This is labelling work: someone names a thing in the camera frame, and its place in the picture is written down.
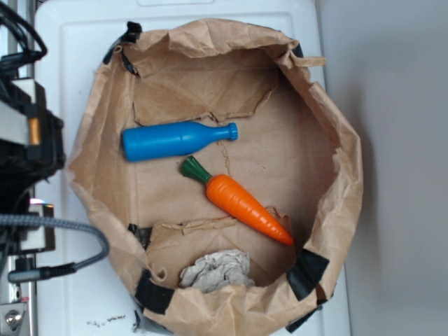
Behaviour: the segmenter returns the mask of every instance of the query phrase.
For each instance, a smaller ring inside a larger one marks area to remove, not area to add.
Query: black tape
[[[315,308],[315,310],[313,310],[311,313],[303,316],[302,318],[299,318],[298,320],[290,323],[288,326],[285,327],[285,329],[289,332],[289,333],[294,333],[298,328],[300,328],[302,326],[303,323],[307,322],[308,319],[314,315],[315,312],[322,310],[322,306]]]
[[[132,327],[132,332],[137,333],[137,331],[140,330],[146,330],[146,331],[152,331],[157,334],[161,335],[173,335],[171,331],[166,329],[163,325],[160,325],[157,322],[154,322],[153,320],[145,317],[143,315],[143,310],[139,309],[134,310],[135,314],[135,323]]]
[[[154,284],[151,281],[151,272],[144,269],[134,297],[141,306],[156,314],[165,314],[173,294],[174,289]]]
[[[139,227],[135,224],[129,224],[127,229],[134,234],[134,236],[146,250],[149,245],[149,238],[151,237],[151,232],[153,231],[153,229],[151,227],[139,229]]]
[[[297,300],[305,299],[319,284],[330,261],[303,249],[286,278]]]
[[[127,31],[112,44],[112,46],[109,48],[108,52],[106,53],[106,56],[104,56],[104,58],[103,58],[103,63],[108,64],[111,61],[113,51],[121,43],[136,43],[137,40],[139,39],[142,31],[143,30],[142,30],[140,24],[129,21],[127,23]]]
[[[300,44],[293,49],[293,54],[297,57],[303,58],[303,51]]]

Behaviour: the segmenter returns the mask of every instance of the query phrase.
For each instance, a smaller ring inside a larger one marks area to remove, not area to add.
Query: blue toy bottle
[[[238,139],[233,122],[224,127],[208,127],[185,121],[129,128],[123,132],[126,158],[131,162],[189,155],[223,139]]]

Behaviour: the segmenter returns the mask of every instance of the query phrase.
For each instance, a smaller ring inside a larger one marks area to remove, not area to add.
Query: bolt
[[[6,324],[8,324],[9,328],[14,331],[20,326],[22,322],[22,315],[17,310],[11,310],[5,316]]]

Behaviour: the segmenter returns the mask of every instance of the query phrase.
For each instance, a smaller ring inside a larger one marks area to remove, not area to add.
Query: orange component
[[[32,146],[41,144],[41,124],[38,118],[28,119],[29,144]]]
[[[193,156],[183,163],[181,171],[183,175],[205,183],[207,197],[239,221],[283,244],[294,244],[281,224],[230,176],[210,175]]]

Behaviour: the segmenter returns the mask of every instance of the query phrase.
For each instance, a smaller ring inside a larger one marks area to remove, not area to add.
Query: bottle cap
[[[238,139],[238,128],[237,128],[237,124],[235,124],[234,122],[231,122],[228,125],[229,129],[230,129],[230,140],[234,141]]]

